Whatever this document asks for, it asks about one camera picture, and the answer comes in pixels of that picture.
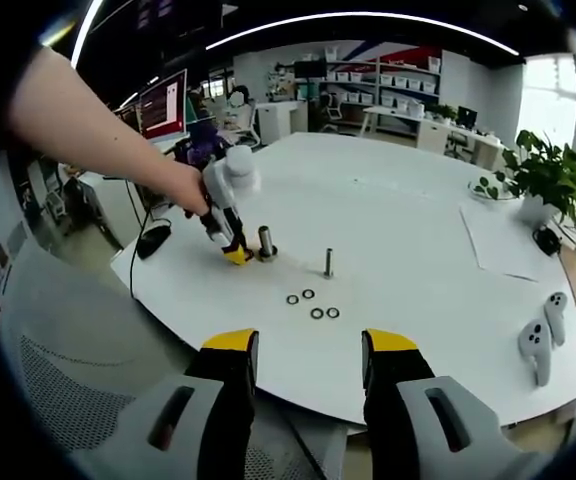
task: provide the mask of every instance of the office floor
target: office floor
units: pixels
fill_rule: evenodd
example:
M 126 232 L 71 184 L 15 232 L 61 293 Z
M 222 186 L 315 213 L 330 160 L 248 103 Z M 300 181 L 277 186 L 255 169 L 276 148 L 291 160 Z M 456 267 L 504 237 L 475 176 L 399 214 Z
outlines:
M 52 249 L 55 256 L 95 274 L 105 285 L 128 295 L 127 288 L 109 266 L 116 251 L 96 226 L 90 225 L 68 237 L 57 238 Z M 565 439 L 566 427 L 557 425 L 554 415 L 544 415 L 505 429 L 505 433 L 520 448 L 555 453 Z M 343 471 L 343 478 L 347 480 L 371 478 L 372 463 L 365 434 L 349 437 Z

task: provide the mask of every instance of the metal washer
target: metal washer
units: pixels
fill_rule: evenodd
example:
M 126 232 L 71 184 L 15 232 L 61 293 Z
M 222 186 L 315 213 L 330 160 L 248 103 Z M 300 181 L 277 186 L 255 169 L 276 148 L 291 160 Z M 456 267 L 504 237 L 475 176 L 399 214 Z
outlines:
M 328 318 L 337 318 L 339 315 L 341 315 L 341 312 L 337 307 L 330 307 L 328 310 L 326 310 L 326 315 L 328 315 Z
M 321 308 L 313 308 L 310 311 L 310 316 L 315 320 L 321 320 L 324 318 L 324 311 Z

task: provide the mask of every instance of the white flower pot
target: white flower pot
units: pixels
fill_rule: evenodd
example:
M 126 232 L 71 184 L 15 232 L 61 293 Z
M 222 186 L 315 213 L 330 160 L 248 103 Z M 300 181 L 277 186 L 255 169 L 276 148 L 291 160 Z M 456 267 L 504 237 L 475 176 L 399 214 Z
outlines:
M 533 229 L 543 227 L 557 213 L 557 207 L 554 205 L 544 205 L 544 199 L 541 195 L 533 196 L 527 194 L 519 209 L 519 220 Z

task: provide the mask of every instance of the human arm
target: human arm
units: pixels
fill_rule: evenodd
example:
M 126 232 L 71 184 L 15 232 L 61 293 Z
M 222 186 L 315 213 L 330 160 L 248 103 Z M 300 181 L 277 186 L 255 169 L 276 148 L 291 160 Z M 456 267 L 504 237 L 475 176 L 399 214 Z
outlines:
M 12 131 L 56 160 L 132 180 L 197 215 L 208 212 L 201 173 L 167 160 L 97 98 L 70 62 L 42 48 L 26 68 L 7 112 Z

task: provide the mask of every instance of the white round table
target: white round table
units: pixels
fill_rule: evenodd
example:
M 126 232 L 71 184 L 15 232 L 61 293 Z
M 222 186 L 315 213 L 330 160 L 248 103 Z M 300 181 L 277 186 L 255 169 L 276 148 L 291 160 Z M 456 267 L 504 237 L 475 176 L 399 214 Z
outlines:
M 218 333 L 260 332 L 258 387 L 323 414 L 362 424 L 361 332 L 376 328 L 417 343 L 435 375 L 449 375 L 499 415 L 526 420 L 576 398 L 576 307 L 553 258 L 538 282 L 483 270 L 460 207 L 506 214 L 468 193 L 483 171 L 386 142 L 295 134 L 255 154 L 262 191 L 239 205 L 256 243 L 268 225 L 273 263 L 229 264 L 201 224 L 179 209 L 173 234 L 135 260 L 136 297 L 182 340 L 200 348 Z M 134 244 L 113 261 L 129 282 Z M 334 249 L 334 278 L 321 272 Z M 286 297 L 313 289 L 291 306 Z M 566 343 L 553 352 L 550 383 L 535 385 L 517 335 L 563 290 Z M 336 320 L 310 310 L 334 306 Z

